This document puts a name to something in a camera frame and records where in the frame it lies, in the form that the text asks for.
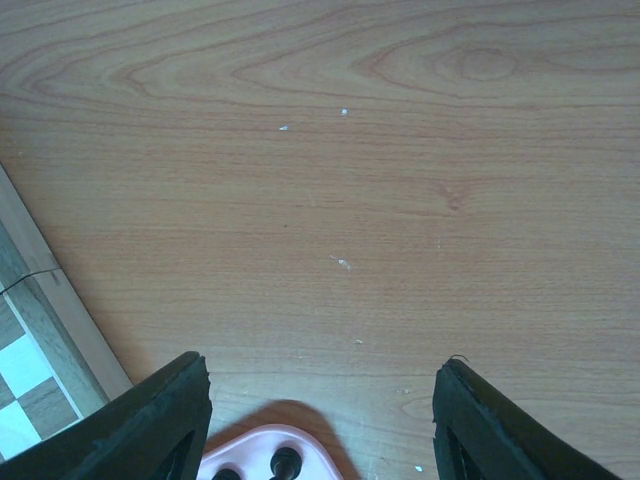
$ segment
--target thin black cable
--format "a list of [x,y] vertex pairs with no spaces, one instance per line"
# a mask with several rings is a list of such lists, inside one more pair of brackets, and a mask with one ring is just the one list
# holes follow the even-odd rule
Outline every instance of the thin black cable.
[[40,275],[41,273],[51,273],[51,272],[55,272],[56,270],[61,270],[60,267],[55,267],[55,268],[49,268],[48,270],[40,270],[38,272],[31,272],[31,273],[27,273],[26,275],[20,277],[18,280],[16,280],[15,282],[13,282],[11,285],[9,285],[7,288],[5,288],[4,290],[2,290],[2,292],[0,292],[0,295],[4,295],[6,292],[8,292],[9,290],[11,290],[13,287],[15,287],[17,284],[19,284],[20,282],[26,280],[29,277],[33,277],[35,275]]

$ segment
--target white square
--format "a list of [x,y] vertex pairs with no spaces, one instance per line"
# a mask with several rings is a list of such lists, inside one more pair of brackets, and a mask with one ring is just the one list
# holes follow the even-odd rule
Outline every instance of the white square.
[[49,362],[27,335],[0,350],[0,372],[16,398],[52,376]]
[[0,453],[5,460],[38,443],[40,435],[18,402],[12,402],[0,410]]

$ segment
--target pink tray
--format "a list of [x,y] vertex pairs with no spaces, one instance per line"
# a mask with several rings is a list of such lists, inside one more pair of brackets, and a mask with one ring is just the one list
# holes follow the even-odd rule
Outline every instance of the pink tray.
[[280,447],[290,447],[302,457],[302,471],[296,480],[342,480],[331,457],[320,442],[288,425],[255,428],[202,457],[197,480],[211,480],[223,468],[231,468],[242,480],[273,477],[271,457]]

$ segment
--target wooden table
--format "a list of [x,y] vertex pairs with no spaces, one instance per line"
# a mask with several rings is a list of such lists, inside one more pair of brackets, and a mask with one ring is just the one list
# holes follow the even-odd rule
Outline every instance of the wooden table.
[[134,381],[207,356],[211,446],[289,422],[436,478],[458,353],[638,479],[639,15],[7,0],[0,158]]

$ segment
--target checkered board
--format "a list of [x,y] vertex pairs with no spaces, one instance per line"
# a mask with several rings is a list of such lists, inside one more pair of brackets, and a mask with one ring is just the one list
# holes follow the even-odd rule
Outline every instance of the checkered board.
[[42,350],[0,297],[0,462],[78,418]]

